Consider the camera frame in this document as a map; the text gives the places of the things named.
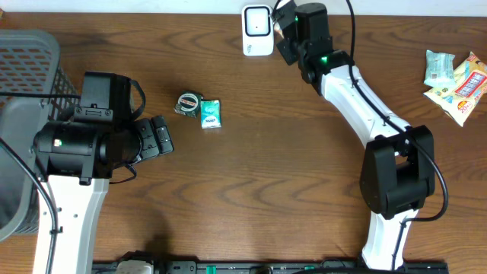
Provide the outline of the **round green tape measure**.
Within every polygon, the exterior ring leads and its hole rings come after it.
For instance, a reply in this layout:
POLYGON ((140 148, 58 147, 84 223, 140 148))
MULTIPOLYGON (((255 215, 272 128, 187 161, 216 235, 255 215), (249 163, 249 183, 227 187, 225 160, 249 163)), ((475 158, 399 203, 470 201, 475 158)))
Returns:
POLYGON ((196 118, 201 109, 203 96, 194 91, 184 91, 174 107, 174 111, 178 114, 196 118))

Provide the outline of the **small teal tissue pack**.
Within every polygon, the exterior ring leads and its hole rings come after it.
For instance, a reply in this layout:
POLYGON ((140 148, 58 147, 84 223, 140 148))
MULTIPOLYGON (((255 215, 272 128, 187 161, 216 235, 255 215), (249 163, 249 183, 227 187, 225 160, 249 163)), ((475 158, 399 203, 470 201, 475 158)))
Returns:
POLYGON ((201 104, 201 127, 221 128, 221 104, 219 100, 204 100, 201 104))

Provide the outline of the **teal snack packet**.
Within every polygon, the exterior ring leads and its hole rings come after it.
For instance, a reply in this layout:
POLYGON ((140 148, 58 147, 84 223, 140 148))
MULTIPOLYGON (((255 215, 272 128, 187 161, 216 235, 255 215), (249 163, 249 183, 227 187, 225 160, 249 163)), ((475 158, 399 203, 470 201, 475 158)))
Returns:
POLYGON ((435 53, 426 50, 426 69, 424 84, 433 88, 452 88, 454 80, 453 60, 455 55, 450 53, 435 53))

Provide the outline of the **yellow snack bag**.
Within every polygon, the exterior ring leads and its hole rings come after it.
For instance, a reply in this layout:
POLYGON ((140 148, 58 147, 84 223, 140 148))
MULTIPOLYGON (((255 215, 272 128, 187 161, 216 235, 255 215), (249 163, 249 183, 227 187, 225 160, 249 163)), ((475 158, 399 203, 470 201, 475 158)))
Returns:
POLYGON ((454 69, 452 88, 431 88, 424 95, 437 104, 459 126, 463 126, 486 93, 486 64, 470 52, 454 69))

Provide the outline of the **orange snack packet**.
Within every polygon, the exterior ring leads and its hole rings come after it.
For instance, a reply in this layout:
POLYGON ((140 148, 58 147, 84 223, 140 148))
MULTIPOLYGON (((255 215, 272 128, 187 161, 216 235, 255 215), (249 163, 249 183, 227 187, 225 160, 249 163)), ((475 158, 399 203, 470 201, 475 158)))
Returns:
POLYGON ((279 23, 275 23, 274 24, 274 31, 281 37, 283 38, 284 37, 284 34, 282 33, 282 29, 279 25, 279 23))

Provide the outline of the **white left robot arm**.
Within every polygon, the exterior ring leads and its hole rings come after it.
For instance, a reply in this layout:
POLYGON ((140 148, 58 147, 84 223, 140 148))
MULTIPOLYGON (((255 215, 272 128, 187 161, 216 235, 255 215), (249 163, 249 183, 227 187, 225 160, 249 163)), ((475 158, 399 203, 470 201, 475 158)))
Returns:
POLYGON ((48 122, 34 137, 40 170, 35 273, 89 273, 97 223, 113 171, 174 150, 162 116, 132 108, 140 84, 126 76, 86 72, 72 117, 48 122))

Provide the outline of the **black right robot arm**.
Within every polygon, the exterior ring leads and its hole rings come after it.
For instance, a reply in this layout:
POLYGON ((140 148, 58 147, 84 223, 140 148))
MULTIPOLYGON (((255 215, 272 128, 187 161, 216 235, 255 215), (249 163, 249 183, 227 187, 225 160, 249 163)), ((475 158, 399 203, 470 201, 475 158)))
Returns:
POLYGON ((371 210, 361 261, 369 269, 404 271, 409 227, 435 191, 433 137, 412 127, 371 90, 352 54, 333 46, 322 3, 278 1, 271 13, 288 65, 345 118, 364 146, 359 187, 371 210))

